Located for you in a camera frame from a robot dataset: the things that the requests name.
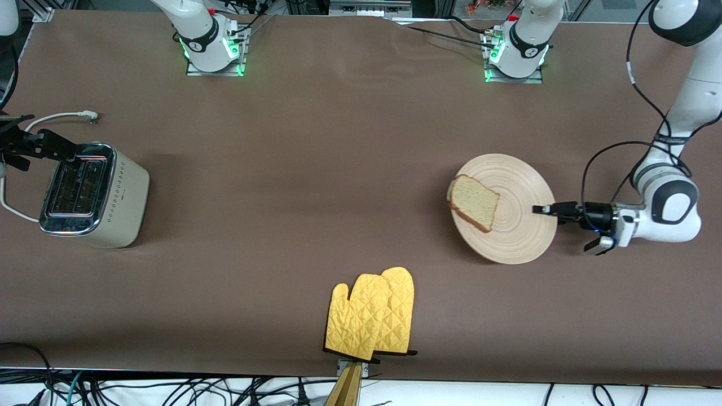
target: white cable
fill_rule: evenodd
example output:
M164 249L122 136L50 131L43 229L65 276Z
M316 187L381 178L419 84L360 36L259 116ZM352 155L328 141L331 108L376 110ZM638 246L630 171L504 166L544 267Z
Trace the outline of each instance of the white cable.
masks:
M97 120L99 114L96 113L96 112L94 112L94 111L90 111L90 110L74 111L74 112L71 112L71 113L51 114L51 115L49 115L49 116L45 116L45 117L43 117L43 118L39 118L39 119L33 121L32 123L30 123L30 125L25 128L25 132L30 132L30 130L32 130L32 128L33 128L34 126L37 126L38 124L40 124L40 123L42 123L42 122L44 122L44 121L53 120L53 119L55 119L55 118L60 118L60 117L73 117L73 116L85 117L85 118L87 118L88 120L93 121L93 120Z
M10 207L10 205L7 204L7 202L5 202L5 177L4 176L2 178L0 178L0 204L2 204L2 207L5 207L12 213L19 215L20 217L22 217L26 220L32 221L34 223L38 223L38 219L32 218L31 216L24 215L21 212L18 212L16 209L13 209L12 207Z

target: bread crust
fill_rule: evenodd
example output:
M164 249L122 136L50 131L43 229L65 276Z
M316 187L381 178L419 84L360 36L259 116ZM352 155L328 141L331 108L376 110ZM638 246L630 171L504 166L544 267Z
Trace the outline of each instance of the bread crust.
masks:
M472 219L471 217L467 216L466 214L464 214L464 213L461 211L461 209L459 209L459 208L453 203L453 200L451 199L451 196L453 195L452 190L453 190L453 187L456 185L456 180L459 179L459 178L461 178L461 177L473 179L473 180L475 180L479 185L482 185L482 187L483 187L484 189L486 189L486 190L492 192L493 194L497 195L496 203L494 204L494 211L492 212L492 222L491 222L492 227L491 227L491 228L486 228L486 227L483 226L483 224L481 224L481 223L477 222L476 220ZM474 227L476 227L477 230L481 231L482 233L491 233L492 228L494 227L494 219L496 218L496 209L497 209L497 207L499 207L499 199L498 199L499 197L501 197L500 194L498 194L497 192L495 192L495 191L487 188L486 186L484 186L483 183L479 182L476 178L472 178L471 176L461 174L461 175L459 175L459 176L456 176L456 177L453 179L453 181L452 181L452 183L451 183L451 187L449 188L449 193L448 193L448 200L447 200L447 202L449 203L449 207L450 207L459 217L461 217L462 219L464 219L464 221L466 221L467 223L470 223L471 225L473 225Z

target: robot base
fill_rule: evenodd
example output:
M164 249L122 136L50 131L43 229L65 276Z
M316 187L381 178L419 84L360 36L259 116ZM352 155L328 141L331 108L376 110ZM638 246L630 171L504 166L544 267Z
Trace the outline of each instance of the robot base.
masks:
M542 77L542 69L536 68L536 71L534 71L531 76L523 78L523 79L517 79L515 77L509 77L503 74L499 68L494 66L494 64L491 63L491 58L495 55L493 55L495 52L499 51L499 45L500 45L500 36L495 35L494 33L500 33L501 26L497 25L494 27L494 30L491 32L492 35L487 34L479 34L479 38L481 39L482 43L490 43L494 45L497 48L482 48L482 55L484 57L484 78L487 82L502 82L502 83L531 83L535 85L540 85L541 83L544 83L544 79Z
M223 77L238 77L245 74L245 62L248 60L248 43L251 41L251 29L244 30L239 35L241 41L235 46L238 47L239 57L232 61L224 69L216 72L204 72L196 68L186 54L188 60L188 66L186 67L187 76L223 76Z

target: table surface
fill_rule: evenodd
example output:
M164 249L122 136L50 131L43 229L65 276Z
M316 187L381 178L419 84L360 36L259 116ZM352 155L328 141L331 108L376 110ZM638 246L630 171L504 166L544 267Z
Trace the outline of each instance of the table surface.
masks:
M525 160L563 201L595 151L649 140L659 118L629 85L629 30L560 25L544 84L508 85L484 82L475 47L387 20L277 17L253 36L245 77L213 78L184 75L163 14L57 12L36 25L6 111L103 112L47 127L145 167L147 212L131 248L103 251L0 211L0 338L55 366L323 376L333 286L404 266L419 354L384 358L386 378L718 384L718 127L685 155L705 222L689 243L588 257L594 235L570 226L534 262L492 264L445 203L477 155ZM643 27L632 52L666 108L692 51ZM600 158L588 198L608 199L642 153ZM37 212L52 166L11 170L8 200Z

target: white floor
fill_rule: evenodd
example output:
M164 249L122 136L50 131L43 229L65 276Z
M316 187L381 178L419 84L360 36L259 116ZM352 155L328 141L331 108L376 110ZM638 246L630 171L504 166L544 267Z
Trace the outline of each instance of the white floor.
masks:
M333 388L333 384L309 384L317 380L305 379L306 393L310 399L323 399ZM103 386L124 384L143 386L164 381L117 381ZM251 382L250 379L229 379L234 390L242 391ZM277 378L259 389L268 392L274 388L297 383L296 378ZM27 404L41 389L42 384L5 384L0 385L0 406ZM176 386L160 386L150 389L108 389L106 393L120 406L160 406ZM436 381L377 381L366 380L362 384L359 406L542 406L548 384L499 384L499 383L462 383ZM615 406L637 406L640 404L643 388L639 386L606 386L612 395ZM288 391L297 394L294 389ZM611 406L601 390L598 391L604 406ZM192 392L180 399L176 406L187 405ZM48 405L46 393L40 403ZM198 406L223 406L232 402L226 397L204 394L198 399ZM56 397L55 405L63 406ZM293 405L289 396L269 397L261 405ZM549 399L549 406L595 406L590 385L558 384ZM719 406L722 405L722 389L693 389L676 387L651 387L645 406Z

